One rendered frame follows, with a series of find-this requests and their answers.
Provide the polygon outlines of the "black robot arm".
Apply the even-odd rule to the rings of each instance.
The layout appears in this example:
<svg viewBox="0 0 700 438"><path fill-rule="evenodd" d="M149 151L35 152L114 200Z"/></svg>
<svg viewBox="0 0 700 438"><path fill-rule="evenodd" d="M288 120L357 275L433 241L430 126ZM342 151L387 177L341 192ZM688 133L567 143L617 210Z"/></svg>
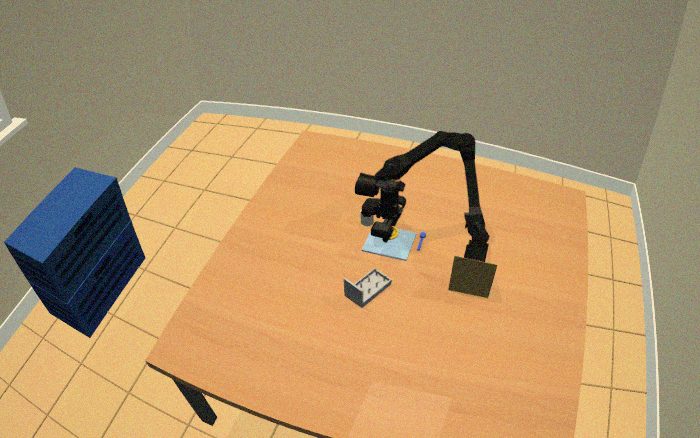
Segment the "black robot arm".
<svg viewBox="0 0 700 438"><path fill-rule="evenodd" d="M410 169L427 155L432 154L438 148L444 146L460 151L464 163L465 178L468 189L469 212L464 212L465 229L468 229L472 240L466 246L464 258L485 262L490 238L485 228L485 221L480 206L478 180L475 170L475 143L474 136L469 133L447 133L439 131L427 141L425 140L410 151L402 155L396 155L387 159L383 168L375 175L360 172L355 183L355 194L374 197L380 190L380 199L384 203L397 202L398 191L403 191L406 186L398 181ZM391 180L393 179L393 180ZM381 217L379 198L368 198L362 205L362 215L376 218Z"/></svg>

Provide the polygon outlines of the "light blue flat mat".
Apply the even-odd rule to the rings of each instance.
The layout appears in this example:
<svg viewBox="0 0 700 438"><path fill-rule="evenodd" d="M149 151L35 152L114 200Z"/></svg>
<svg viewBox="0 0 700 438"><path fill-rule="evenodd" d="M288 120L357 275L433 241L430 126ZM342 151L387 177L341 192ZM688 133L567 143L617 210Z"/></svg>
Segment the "light blue flat mat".
<svg viewBox="0 0 700 438"><path fill-rule="evenodd" d="M372 236L370 231L362 251L407 261L417 233L398 230L399 236L393 240L389 240L387 243L385 243L382 238Z"/></svg>

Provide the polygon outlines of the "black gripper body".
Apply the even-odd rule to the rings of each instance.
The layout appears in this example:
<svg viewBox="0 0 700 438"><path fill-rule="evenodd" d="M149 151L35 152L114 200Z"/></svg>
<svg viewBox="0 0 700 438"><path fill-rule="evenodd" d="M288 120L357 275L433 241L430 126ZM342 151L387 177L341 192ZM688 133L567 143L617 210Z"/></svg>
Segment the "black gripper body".
<svg viewBox="0 0 700 438"><path fill-rule="evenodd" d="M401 208L406 204L406 198L398 195L398 201L392 204L384 203L381 199L378 203L380 206L381 217L385 219L383 222L375 222L371 228L371 235L383 239L390 239L393 234L394 227L391 225L393 219L396 220Z"/></svg>

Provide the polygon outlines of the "grey cylinder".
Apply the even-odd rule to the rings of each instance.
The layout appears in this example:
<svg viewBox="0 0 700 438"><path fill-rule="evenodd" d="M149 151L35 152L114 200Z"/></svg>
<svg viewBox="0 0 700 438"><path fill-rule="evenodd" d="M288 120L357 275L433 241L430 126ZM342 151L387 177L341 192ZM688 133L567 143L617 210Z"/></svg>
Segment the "grey cylinder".
<svg viewBox="0 0 700 438"><path fill-rule="evenodd" d="M364 226L371 226L374 223L374 215L371 217L364 217L361 213L361 224Z"/></svg>

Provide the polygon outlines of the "blue spoon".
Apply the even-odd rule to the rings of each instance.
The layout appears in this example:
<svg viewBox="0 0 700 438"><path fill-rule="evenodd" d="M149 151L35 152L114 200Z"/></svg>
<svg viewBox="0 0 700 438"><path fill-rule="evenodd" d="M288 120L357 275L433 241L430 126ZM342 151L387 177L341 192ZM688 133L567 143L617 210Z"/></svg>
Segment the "blue spoon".
<svg viewBox="0 0 700 438"><path fill-rule="evenodd" d="M426 238L426 233L422 232L422 233L420 234L420 237L421 237L421 240L420 240L420 243L419 243L419 245L418 245L417 250L420 250L421 243L422 243L423 239Z"/></svg>

